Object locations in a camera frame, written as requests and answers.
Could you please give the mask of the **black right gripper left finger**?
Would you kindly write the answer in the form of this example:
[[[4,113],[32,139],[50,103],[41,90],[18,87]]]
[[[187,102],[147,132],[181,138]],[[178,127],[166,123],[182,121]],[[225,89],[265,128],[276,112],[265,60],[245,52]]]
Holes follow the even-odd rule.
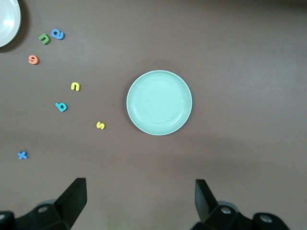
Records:
[[[0,212],[2,230],[70,230],[87,203],[85,178],[76,178],[52,204],[41,204],[16,218],[11,211]]]

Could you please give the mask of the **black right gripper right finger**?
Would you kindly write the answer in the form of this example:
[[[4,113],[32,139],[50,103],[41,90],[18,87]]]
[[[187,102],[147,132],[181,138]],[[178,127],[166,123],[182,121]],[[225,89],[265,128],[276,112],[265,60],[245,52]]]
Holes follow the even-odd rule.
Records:
[[[195,181],[195,207],[200,218],[193,230],[287,230],[278,216],[259,212],[252,219],[242,215],[235,205],[218,202],[203,179]]]

